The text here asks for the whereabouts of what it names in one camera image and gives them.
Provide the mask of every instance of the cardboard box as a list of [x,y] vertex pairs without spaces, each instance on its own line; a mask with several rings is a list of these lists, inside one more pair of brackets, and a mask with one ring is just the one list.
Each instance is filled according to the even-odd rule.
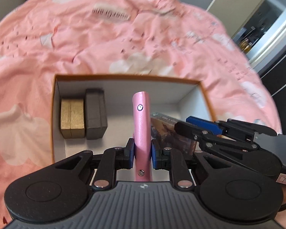
[[[101,139],[64,139],[60,131],[62,98],[84,98],[87,89],[104,90],[108,128]],[[136,92],[148,92],[150,112],[173,118],[195,116],[215,121],[201,83],[170,77],[136,75],[57,75],[54,82],[52,107],[52,144],[55,162],[89,149],[102,154],[107,148],[125,147],[133,135],[132,97]],[[117,180],[133,180],[132,170],[119,170]],[[153,180],[168,180],[168,171],[153,170]]]

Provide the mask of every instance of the bed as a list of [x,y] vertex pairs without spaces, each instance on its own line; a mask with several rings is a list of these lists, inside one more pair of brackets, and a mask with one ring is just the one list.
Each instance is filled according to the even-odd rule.
[[15,179],[52,163],[55,74],[196,80],[214,116],[281,132],[275,104],[224,26],[178,0],[28,0],[0,22],[0,228]]

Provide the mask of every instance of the pink cylindrical object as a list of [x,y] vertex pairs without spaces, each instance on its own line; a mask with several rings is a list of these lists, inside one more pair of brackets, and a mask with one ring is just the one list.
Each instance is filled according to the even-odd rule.
[[146,92],[138,92],[132,98],[135,143],[135,181],[152,181],[150,99]]

